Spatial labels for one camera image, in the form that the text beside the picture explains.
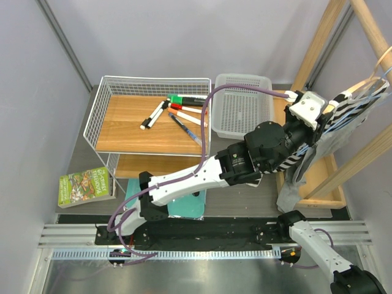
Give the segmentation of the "black white striped tank top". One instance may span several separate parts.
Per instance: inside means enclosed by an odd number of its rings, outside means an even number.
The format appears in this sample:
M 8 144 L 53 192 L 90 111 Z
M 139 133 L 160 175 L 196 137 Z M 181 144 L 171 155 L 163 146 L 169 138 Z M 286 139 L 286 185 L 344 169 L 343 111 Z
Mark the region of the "black white striped tank top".
M 263 122 L 245 136 L 252 162 L 261 175 L 293 169 L 297 183 L 320 158 L 339 149 L 374 107 L 384 102 L 389 83 L 352 89 L 331 100 L 307 91 L 289 91 L 285 124 Z

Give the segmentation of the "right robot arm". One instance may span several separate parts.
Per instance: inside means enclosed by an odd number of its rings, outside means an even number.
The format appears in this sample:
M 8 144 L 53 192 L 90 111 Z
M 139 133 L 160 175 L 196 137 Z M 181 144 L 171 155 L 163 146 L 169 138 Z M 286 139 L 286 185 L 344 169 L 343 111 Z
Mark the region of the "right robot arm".
M 277 217 L 276 233 L 285 242 L 301 246 L 330 281 L 332 293 L 385 293 L 379 280 L 341 257 L 322 240 L 307 219 L 297 210 Z

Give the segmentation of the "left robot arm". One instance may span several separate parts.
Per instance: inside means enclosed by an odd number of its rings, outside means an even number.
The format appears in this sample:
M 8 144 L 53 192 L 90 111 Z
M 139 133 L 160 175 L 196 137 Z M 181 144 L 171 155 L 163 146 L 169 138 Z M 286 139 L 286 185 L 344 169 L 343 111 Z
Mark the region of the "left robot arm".
M 137 203 L 138 215 L 147 222 L 168 217 L 168 203 L 201 190 L 247 184 L 272 173 L 299 147 L 315 141 L 317 126 L 289 115 L 281 126 L 272 121 L 259 124 L 240 142 L 194 166 L 165 176 L 140 173 L 144 193 Z

